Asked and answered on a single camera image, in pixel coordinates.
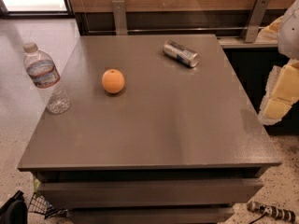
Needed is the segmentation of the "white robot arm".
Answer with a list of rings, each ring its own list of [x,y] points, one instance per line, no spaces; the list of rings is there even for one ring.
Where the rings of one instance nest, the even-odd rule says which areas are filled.
[[[259,121],[263,125],[274,125],[299,101],[299,0],[295,0],[282,17],[261,30],[261,34],[277,34],[278,52],[289,58],[282,67],[273,66],[260,104]]]

